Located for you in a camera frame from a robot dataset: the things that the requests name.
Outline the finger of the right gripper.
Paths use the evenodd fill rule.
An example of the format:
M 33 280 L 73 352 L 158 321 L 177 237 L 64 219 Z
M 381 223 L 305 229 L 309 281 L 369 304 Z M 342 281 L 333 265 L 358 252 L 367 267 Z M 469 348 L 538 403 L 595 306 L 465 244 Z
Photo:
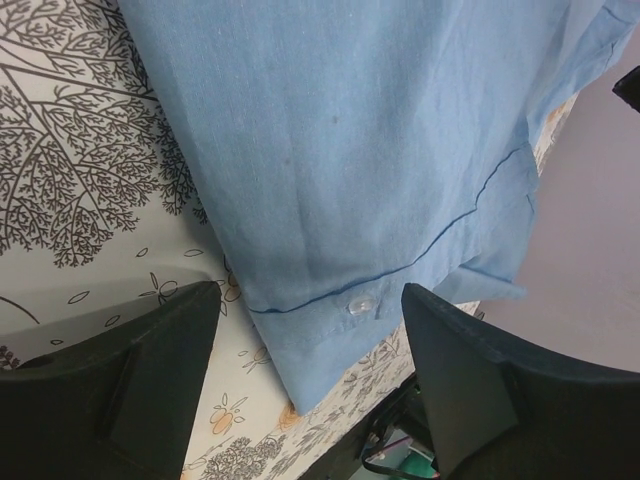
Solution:
M 640 66 L 618 80 L 612 92 L 636 112 L 640 112 Z

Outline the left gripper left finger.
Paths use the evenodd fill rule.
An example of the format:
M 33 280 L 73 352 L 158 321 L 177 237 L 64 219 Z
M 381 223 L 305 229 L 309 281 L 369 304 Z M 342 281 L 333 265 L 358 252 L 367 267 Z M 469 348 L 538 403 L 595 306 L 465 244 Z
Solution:
M 200 282 L 2 373 L 2 478 L 179 478 L 220 305 L 219 286 Z

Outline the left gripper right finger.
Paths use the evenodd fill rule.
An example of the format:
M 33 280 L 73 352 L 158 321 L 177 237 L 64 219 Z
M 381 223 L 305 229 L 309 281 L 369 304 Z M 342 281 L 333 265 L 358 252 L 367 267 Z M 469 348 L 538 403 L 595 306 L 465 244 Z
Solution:
M 417 284 L 403 318 L 444 479 L 635 479 L 639 376 L 526 341 Z

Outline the light blue long sleeve shirt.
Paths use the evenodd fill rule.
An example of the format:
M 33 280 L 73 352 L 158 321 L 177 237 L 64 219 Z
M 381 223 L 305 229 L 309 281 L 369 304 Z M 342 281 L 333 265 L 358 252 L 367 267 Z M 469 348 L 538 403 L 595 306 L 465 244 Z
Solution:
M 635 1 L 123 1 L 299 414 L 417 283 L 517 298 L 548 115 L 621 56 Z

